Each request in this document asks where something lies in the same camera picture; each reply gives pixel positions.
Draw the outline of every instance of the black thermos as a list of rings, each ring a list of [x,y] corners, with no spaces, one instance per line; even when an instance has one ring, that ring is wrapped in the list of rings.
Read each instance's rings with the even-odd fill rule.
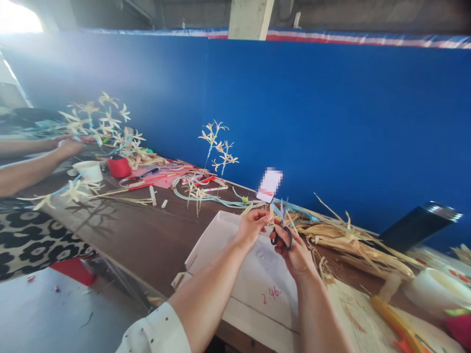
[[[462,214],[437,202],[427,202],[414,208],[384,231],[379,239],[384,245],[405,252],[447,225],[457,222]]]

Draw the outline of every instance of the white cup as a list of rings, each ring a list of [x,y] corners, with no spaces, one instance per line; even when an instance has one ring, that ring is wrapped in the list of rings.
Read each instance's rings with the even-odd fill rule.
[[[85,161],[74,164],[72,167],[82,174],[82,178],[89,182],[100,182],[103,180],[100,163],[97,161]]]
[[[441,319],[446,316],[444,310],[471,309],[471,289],[432,268],[423,270],[403,290],[415,305]]]

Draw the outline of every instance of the wooden table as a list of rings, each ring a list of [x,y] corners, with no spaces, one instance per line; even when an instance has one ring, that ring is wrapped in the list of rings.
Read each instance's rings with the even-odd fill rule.
[[[45,195],[59,189],[69,178],[67,175],[51,176],[22,193],[27,197]],[[118,186],[116,180],[108,176],[105,183],[102,192]],[[216,202],[203,202],[197,218],[194,202],[187,207],[187,202],[175,196],[172,190],[156,190],[157,207],[143,209],[106,199],[90,200],[87,204],[66,204],[61,198],[55,198],[53,204],[57,208],[44,208],[44,211],[128,274],[170,297],[174,293],[172,280],[178,272],[185,271],[186,258],[216,213],[219,210],[241,213],[242,210],[226,208]],[[236,187],[236,191],[241,196],[254,199],[251,191],[240,187]],[[140,189],[124,195],[148,198],[149,190]],[[224,200],[239,200],[231,189],[219,191],[218,195]],[[164,200],[168,203],[162,209],[160,205]],[[377,294],[384,283],[340,263],[335,251],[323,247],[318,247],[318,251],[329,260],[329,266],[339,279],[362,292]],[[393,297],[392,304],[443,328],[439,320],[412,304],[401,290]],[[225,322],[221,323],[217,335],[240,352],[272,352]]]

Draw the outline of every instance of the blurred card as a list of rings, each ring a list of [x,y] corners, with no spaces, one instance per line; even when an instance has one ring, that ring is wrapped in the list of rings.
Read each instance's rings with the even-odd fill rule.
[[[282,179],[283,172],[267,168],[257,193],[257,199],[271,203]]]

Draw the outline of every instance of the red spool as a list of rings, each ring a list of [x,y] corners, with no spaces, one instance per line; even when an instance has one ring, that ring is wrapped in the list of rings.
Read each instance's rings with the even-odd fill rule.
[[[115,178],[124,178],[131,175],[131,167],[128,160],[120,155],[114,155],[108,159],[111,175]]]

